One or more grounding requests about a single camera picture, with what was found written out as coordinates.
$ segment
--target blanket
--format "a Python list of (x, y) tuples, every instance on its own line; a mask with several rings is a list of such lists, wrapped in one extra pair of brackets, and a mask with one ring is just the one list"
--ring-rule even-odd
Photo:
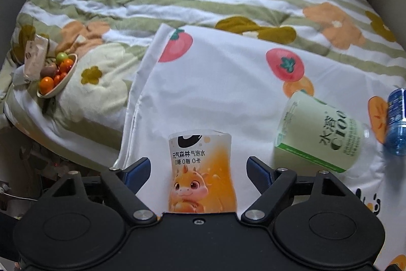
[[(366, 0), (27, 0), (0, 72), (7, 118), (53, 152), (105, 169), (117, 158), (128, 92), (159, 26), (211, 27), (302, 49), (405, 85), (406, 54)], [(44, 107), (37, 83), (11, 85), (35, 34), (48, 57), (75, 52), (66, 88)]]

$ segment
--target beige bowl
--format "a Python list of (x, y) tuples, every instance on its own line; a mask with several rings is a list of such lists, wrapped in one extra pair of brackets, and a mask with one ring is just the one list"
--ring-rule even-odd
[(41, 92), (39, 92), (39, 88), (37, 89), (37, 96), (39, 98), (52, 98), (54, 96), (56, 96), (58, 93), (60, 93), (63, 88), (66, 86), (66, 84), (68, 84), (68, 81), (70, 80), (70, 78), (72, 77), (75, 68), (76, 68), (76, 64), (78, 63), (78, 56), (75, 53), (69, 54), (69, 58), (72, 59), (74, 61), (74, 64), (71, 68), (71, 70), (68, 72), (68, 74), (64, 77), (64, 79), (62, 81), (59, 82), (59, 84), (54, 87), (51, 91), (49, 91), (47, 94), (41, 94)]

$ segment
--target bedding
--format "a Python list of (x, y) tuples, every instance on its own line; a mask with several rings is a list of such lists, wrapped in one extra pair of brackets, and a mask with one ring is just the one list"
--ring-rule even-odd
[[(343, 164), (349, 155), (354, 155), (362, 139), (348, 119), (372, 127), (371, 135), (375, 134), (377, 139), (370, 136), (362, 140), (358, 162), (347, 171), (339, 167), (333, 169), (384, 225), (385, 244), (375, 263), (378, 269), (385, 270), (394, 258), (404, 256), (405, 206), (401, 202), (406, 199), (404, 160), (396, 161), (395, 157), (386, 155), (378, 142), (380, 133), (385, 133), (386, 114), (381, 114), (380, 121), (376, 121), (376, 109), (383, 107), (382, 103), (386, 105), (392, 86), (352, 66), (291, 46), (205, 27), (184, 26), (181, 30), (161, 26), (130, 90), (121, 150), (114, 167), (125, 169), (142, 157), (150, 159), (151, 176), (137, 197), (157, 215), (168, 212), (172, 188), (176, 190), (179, 183), (190, 183), (187, 172), (194, 169), (203, 174), (202, 178), (194, 179), (207, 187), (208, 195), (190, 193), (185, 201), (204, 206), (204, 212), (218, 212), (223, 206), (225, 211), (226, 206), (230, 206), (226, 203), (226, 193), (214, 199), (213, 195), (218, 192), (222, 178), (226, 178), (222, 191), (229, 192), (224, 187), (230, 182), (224, 170), (218, 173), (221, 166), (219, 169), (214, 163), (205, 164), (209, 154), (222, 164), (219, 157), (222, 150), (218, 148), (213, 152), (210, 136), (204, 130), (231, 135), (231, 186), (236, 195), (238, 216), (260, 195), (247, 176), (249, 157), (256, 156), (274, 169), (287, 167), (301, 171), (302, 176), (315, 176), (325, 169), (324, 161), (329, 161), (326, 154), (324, 161), (307, 155), (315, 162), (312, 163), (298, 160), (288, 152), (282, 154), (275, 148), (276, 138), (281, 133), (279, 121), (285, 115), (288, 98), (293, 92), (304, 90), (319, 102), (336, 107), (337, 116), (329, 113), (317, 119), (309, 115), (307, 124), (314, 123), (318, 130), (302, 132), (306, 142), (318, 146), (320, 153), (326, 153), (337, 143), (333, 153), (341, 155), (335, 157), (342, 158)], [(173, 35), (179, 35), (175, 42)], [(301, 101), (303, 99), (298, 101), (298, 108), (291, 107), (286, 122), (296, 122), (295, 117), (306, 116), (298, 111)], [(200, 131), (201, 136), (194, 136), (196, 139), (184, 136), (186, 139), (178, 143), (184, 148), (176, 149), (179, 153), (171, 153), (169, 137), (175, 132), (190, 134), (191, 130)], [(341, 134), (348, 140), (341, 140)], [(360, 140), (352, 140), (351, 136), (358, 136)], [(186, 166), (185, 172), (177, 173), (176, 182), (173, 165)], [(365, 238), (368, 240), (374, 235), (368, 231)]]
[[(405, 86), (405, 52), (366, 0), (27, 0), (0, 72), (5, 115), (71, 161), (110, 167), (119, 153), (131, 83), (162, 23), (287, 45)], [(49, 57), (60, 51), (79, 56), (72, 78), (48, 107), (36, 96), (37, 83), (11, 84), (35, 34), (49, 38)]]

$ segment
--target water bottle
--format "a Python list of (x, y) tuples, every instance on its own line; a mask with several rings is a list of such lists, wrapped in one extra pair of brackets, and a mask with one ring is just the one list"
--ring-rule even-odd
[(396, 89), (388, 97), (386, 149), (395, 155), (406, 155), (405, 89)]
[(325, 170), (356, 178), (379, 159), (378, 142), (368, 125), (302, 91), (292, 95), (277, 130), (275, 168), (300, 176)]

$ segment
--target snack package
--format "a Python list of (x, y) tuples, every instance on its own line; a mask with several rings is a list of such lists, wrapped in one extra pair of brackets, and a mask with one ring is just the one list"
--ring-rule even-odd
[(213, 130), (169, 137), (173, 180), (169, 212), (235, 212), (230, 172), (231, 136)]
[(24, 78), (38, 81), (48, 52), (49, 40), (35, 35), (34, 40), (27, 41), (24, 54)]

